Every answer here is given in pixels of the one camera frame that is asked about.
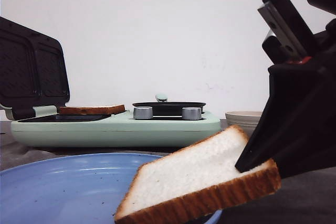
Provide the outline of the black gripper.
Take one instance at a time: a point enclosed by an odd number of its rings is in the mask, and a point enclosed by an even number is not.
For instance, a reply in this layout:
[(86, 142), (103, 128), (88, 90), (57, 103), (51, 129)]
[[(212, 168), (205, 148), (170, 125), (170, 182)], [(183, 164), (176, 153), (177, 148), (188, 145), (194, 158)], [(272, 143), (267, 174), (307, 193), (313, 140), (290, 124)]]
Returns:
[(235, 167), (272, 158), (282, 178), (335, 166), (335, 19), (303, 54), (267, 36), (270, 96)]

